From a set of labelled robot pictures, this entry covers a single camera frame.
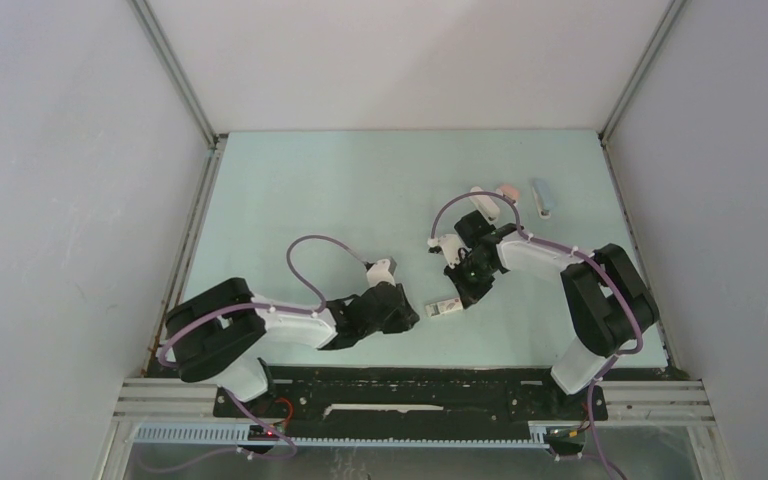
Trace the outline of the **white staple box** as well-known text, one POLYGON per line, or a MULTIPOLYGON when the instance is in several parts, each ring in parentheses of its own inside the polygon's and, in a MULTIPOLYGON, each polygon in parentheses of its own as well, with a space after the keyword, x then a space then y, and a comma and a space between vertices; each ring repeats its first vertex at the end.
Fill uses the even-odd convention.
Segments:
POLYGON ((435 316, 449 315, 463 310, 463 304, 459 298, 439 301, 433 306, 435 316))

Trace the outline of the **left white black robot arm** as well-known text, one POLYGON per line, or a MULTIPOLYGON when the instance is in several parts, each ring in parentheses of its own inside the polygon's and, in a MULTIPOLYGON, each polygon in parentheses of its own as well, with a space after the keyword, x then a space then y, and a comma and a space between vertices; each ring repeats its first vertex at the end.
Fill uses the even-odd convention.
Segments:
POLYGON ((316 311, 269 302, 254 294, 245 279, 234 277, 166 314, 167 339, 158 361, 185 383, 224 388, 259 417, 274 408, 276 390, 266 361, 252 351, 256 346, 343 350, 373 334, 407 332, 418 320, 403 286, 392 282, 328 301, 316 311))

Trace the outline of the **staple box tray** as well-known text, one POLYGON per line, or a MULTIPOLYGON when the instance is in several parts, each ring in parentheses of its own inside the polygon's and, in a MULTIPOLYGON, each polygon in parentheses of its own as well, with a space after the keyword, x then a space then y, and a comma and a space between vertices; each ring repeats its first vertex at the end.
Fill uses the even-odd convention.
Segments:
POLYGON ((440 315, 439 308, 436 304, 428 304, 425 306, 426 314, 429 318, 434 318, 440 315))

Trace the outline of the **long white stapler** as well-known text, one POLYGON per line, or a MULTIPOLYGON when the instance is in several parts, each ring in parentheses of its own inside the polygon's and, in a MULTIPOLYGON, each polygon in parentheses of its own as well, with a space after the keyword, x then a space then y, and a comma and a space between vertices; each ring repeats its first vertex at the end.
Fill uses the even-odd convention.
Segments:
POLYGON ((494 197, 487 195, 486 191, 479 186, 474 186, 470 189, 473 196, 469 197, 469 200, 475 206, 475 208, 482 214, 486 221, 489 223, 495 222, 501 213, 500 207, 496 204, 494 197))

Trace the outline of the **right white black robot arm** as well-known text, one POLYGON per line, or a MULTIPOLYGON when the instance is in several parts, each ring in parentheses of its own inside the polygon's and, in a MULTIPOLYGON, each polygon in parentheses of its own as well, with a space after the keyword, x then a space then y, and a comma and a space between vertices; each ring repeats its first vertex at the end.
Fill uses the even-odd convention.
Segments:
POLYGON ((444 274, 464 308, 481 300, 495 276, 523 271, 558 282, 575 338, 550 370, 541 392, 545 411, 566 418, 582 403, 581 391, 621 353, 638 352, 660 309, 627 252, 609 243, 593 251, 565 247, 527 234, 514 223, 490 224, 478 211, 462 217, 452 234, 428 241, 446 261, 444 274))

